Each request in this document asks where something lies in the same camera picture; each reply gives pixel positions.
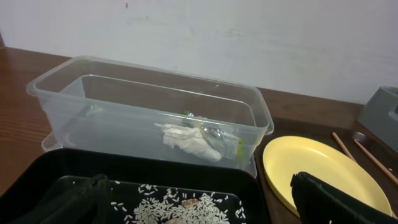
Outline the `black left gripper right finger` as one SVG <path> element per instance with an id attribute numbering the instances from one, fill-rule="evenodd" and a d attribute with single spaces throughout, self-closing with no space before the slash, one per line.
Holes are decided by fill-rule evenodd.
<path id="1" fill-rule="evenodd" d="M 307 172 L 290 181 L 302 223 L 397 224 L 397 219 L 349 196 Z"/>

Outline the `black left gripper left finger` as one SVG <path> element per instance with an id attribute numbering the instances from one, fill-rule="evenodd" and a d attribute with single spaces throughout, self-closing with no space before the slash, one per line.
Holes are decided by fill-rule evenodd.
<path id="1" fill-rule="evenodd" d="M 98 174 L 10 224 L 106 223 L 110 203 L 110 180 L 106 175 Z"/>

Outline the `white tissue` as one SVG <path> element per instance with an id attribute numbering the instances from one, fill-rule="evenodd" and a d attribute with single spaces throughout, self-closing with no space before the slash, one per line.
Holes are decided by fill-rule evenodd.
<path id="1" fill-rule="evenodd" d="M 163 143 L 171 148 L 178 146 L 181 150 L 188 154 L 201 157 L 210 162 L 218 162 L 222 155 L 213 149 L 203 138 L 198 128 L 189 128 L 175 124 L 159 124 L 155 125 L 160 128 L 164 134 Z"/>

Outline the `yellow plate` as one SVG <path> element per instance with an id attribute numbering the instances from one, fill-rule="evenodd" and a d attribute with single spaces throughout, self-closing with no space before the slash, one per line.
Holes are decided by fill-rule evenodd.
<path id="1" fill-rule="evenodd" d="M 307 172 L 362 203 L 392 215 L 390 203 L 379 184 L 356 162 L 324 143 L 299 136 L 282 136 L 265 146 L 262 160 L 272 191 L 296 216 L 299 213 L 290 182 L 299 172 Z"/>

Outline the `green snack wrapper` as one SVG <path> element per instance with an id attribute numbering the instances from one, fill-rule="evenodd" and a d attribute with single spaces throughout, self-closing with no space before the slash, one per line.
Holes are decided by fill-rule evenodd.
<path id="1" fill-rule="evenodd" d="M 226 160 L 225 164 L 231 167 L 242 166 L 245 157 L 244 139 L 223 131 L 219 125 L 214 123 L 194 119 L 183 124 L 185 127 L 198 128 L 206 142 L 221 153 L 221 159 Z"/>

